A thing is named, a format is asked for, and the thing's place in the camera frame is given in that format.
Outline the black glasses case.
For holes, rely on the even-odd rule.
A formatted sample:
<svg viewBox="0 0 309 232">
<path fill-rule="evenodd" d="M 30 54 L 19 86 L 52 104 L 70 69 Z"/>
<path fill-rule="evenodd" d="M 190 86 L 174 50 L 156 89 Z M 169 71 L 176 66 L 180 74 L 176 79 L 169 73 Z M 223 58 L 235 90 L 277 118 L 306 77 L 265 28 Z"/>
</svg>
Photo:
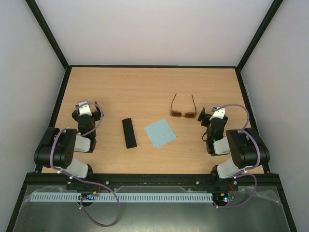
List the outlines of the black glasses case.
<svg viewBox="0 0 309 232">
<path fill-rule="evenodd" d="M 126 148 L 130 149 L 137 147 L 132 119 L 131 118 L 123 119 L 122 124 L 123 124 Z"/>
</svg>

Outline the light blue cleaning cloth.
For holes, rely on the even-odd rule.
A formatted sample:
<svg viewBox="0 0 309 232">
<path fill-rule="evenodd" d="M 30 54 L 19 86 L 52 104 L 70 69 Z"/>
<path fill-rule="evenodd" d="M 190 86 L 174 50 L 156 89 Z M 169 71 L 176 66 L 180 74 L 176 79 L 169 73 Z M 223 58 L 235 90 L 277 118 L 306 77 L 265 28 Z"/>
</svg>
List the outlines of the light blue cleaning cloth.
<svg viewBox="0 0 309 232">
<path fill-rule="evenodd" d="M 144 130 L 154 148 L 159 148 L 176 139 L 176 135 L 165 119 L 152 123 Z"/>
</svg>

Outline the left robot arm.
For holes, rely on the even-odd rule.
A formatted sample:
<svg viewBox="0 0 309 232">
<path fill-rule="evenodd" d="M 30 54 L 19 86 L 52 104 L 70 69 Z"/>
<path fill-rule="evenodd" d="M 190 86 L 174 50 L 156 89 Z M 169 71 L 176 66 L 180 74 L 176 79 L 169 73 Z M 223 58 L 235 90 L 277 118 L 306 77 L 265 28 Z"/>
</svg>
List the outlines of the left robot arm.
<svg viewBox="0 0 309 232">
<path fill-rule="evenodd" d="M 75 152 L 92 153 L 96 147 L 96 130 L 104 114 L 95 102 L 81 101 L 75 106 L 72 118 L 78 123 L 77 129 L 48 127 L 34 153 L 36 165 L 51 168 L 58 174 L 65 174 L 69 180 L 93 182 L 93 170 L 76 157 Z"/>
</svg>

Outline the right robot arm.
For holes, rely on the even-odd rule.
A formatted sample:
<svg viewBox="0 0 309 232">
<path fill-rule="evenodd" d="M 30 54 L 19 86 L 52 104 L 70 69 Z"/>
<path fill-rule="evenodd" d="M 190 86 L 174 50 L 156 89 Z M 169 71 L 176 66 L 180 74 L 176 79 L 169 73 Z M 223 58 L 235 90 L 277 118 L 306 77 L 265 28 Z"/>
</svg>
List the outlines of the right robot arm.
<svg viewBox="0 0 309 232">
<path fill-rule="evenodd" d="M 247 119 L 241 129 L 225 130 L 228 117 L 225 109 L 237 106 L 245 110 Z M 270 154 L 267 146 L 255 128 L 248 128 L 250 115 L 248 110 L 240 104 L 227 104 L 212 109 L 207 114 L 203 108 L 198 116 L 201 126 L 206 127 L 202 141 L 206 143 L 207 153 L 211 156 L 231 155 L 227 161 L 213 167 L 210 184 L 215 189 L 222 189 L 228 179 L 236 179 L 247 174 L 249 170 L 267 165 Z"/>
</svg>

